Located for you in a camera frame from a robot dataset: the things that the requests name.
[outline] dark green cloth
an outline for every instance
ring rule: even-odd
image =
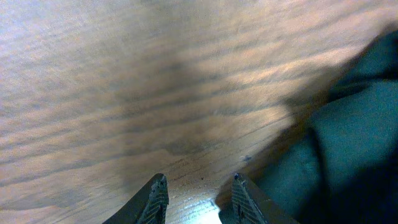
[[[398,223],[398,31],[373,44],[257,181],[300,223]],[[232,223],[232,211],[220,212]]]

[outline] brown wood surface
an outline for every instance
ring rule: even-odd
[[[167,223],[216,223],[232,174],[283,151],[397,12],[396,0],[1,1],[0,223],[101,223],[157,172]]]

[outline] dark fabric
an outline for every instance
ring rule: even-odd
[[[394,32],[330,90],[307,135],[258,186],[300,223],[397,223],[397,71]]]

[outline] wooden surface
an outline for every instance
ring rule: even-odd
[[[398,1],[1,1],[0,222],[101,223],[155,173],[217,223]]]

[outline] wood grain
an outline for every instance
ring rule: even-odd
[[[167,223],[216,223],[232,174],[398,21],[395,0],[1,5],[1,223],[101,223],[157,172]]]

